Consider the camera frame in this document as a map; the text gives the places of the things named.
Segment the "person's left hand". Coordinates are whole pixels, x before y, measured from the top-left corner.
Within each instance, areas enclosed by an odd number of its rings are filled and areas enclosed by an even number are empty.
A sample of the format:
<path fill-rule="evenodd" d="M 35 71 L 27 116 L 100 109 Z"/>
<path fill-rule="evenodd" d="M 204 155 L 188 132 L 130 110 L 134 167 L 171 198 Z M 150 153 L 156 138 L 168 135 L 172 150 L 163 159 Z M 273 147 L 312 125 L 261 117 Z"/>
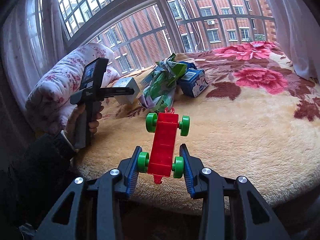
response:
<path fill-rule="evenodd" d="M 73 109 L 64 129 L 64 135 L 72 145 L 75 145 L 78 133 L 84 132 L 85 137 L 86 130 L 89 130 L 91 134 L 95 134 L 97 132 L 99 120 L 102 118 L 101 112 L 104 109 L 101 102 L 98 102 L 97 106 L 99 109 L 94 116 L 90 116 L 91 119 L 87 117 L 88 111 L 86 110 L 85 104 L 76 106 L 75 109 Z"/>

